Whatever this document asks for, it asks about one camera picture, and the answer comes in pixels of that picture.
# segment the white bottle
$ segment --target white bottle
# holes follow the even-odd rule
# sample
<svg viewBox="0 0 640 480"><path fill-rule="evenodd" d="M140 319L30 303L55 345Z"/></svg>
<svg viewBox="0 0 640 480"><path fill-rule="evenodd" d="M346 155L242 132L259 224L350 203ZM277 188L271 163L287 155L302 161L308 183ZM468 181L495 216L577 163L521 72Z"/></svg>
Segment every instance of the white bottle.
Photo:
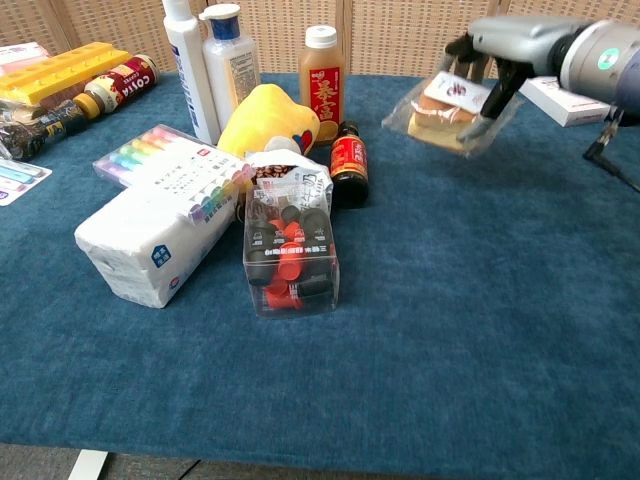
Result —
<svg viewBox="0 0 640 480"><path fill-rule="evenodd" d="M176 66L187 101L193 130L199 140L215 145L220 123L202 55L198 19L191 13L189 0L162 0L164 28L176 59Z"/></svg>
<svg viewBox="0 0 640 480"><path fill-rule="evenodd" d="M232 3L211 5L200 14L200 20L211 22L212 35L203 52L223 130L236 107L260 83L256 44L240 32L239 14L240 7Z"/></svg>

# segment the blue tablecloth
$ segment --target blue tablecloth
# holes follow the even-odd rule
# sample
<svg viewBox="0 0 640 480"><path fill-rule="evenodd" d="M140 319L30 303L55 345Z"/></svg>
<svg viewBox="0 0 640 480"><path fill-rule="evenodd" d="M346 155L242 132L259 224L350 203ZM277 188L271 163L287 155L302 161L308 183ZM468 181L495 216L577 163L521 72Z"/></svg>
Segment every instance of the blue tablecloth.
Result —
<svg viewBox="0 0 640 480"><path fill-rule="evenodd" d="M298 98L293 75L265 76ZM526 104L483 156L380 127L418 79L353 76L364 209L334 211L338 309L254 314L234 224L163 310L74 243L119 189L91 162L158 123L175 76L33 163L0 209L0 441L482 478L640 476L640 195L581 159L601 125ZM640 178L637 130L607 149ZM312 157L326 163L326 149Z"/></svg>

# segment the yellow lid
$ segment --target yellow lid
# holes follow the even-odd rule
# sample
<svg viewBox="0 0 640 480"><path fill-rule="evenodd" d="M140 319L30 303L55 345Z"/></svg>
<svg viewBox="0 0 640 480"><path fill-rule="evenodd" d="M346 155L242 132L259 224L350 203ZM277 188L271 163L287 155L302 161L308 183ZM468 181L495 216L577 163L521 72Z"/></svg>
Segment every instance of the yellow lid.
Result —
<svg viewBox="0 0 640 480"><path fill-rule="evenodd" d="M78 105L78 107L80 107L80 110L82 110L84 116L87 117L87 120L92 120L100 115L100 107L96 101L86 93L76 95L73 98L73 101Z"/></svg>

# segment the juice bottle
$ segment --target juice bottle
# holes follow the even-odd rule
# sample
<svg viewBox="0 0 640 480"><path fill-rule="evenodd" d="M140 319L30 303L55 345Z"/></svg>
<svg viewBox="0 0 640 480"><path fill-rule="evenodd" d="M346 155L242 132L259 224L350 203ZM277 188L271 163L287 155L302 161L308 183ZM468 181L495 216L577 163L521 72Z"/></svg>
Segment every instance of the juice bottle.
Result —
<svg viewBox="0 0 640 480"><path fill-rule="evenodd" d="M300 103L320 119L316 144L327 145L338 135L344 116L345 61L334 27L316 25L305 35L299 57Z"/></svg>

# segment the wicker background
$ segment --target wicker background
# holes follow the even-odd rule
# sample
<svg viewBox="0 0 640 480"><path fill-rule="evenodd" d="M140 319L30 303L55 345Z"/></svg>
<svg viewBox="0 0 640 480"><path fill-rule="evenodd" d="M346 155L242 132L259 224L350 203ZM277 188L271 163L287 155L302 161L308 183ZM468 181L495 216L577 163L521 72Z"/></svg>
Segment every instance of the wicker background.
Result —
<svg viewBox="0 0 640 480"><path fill-rule="evenodd" d="M215 0L190 0L194 14ZM295 72L307 26L338 26L351 72L429 74L444 45L469 22L509 14L613 18L640 24L638 0L237 0L243 29L258 42L263 72ZM92 41L146 53L165 71L175 63L161 0L0 0L0 44L37 41L52 54ZM202 24L203 37L208 28Z"/></svg>

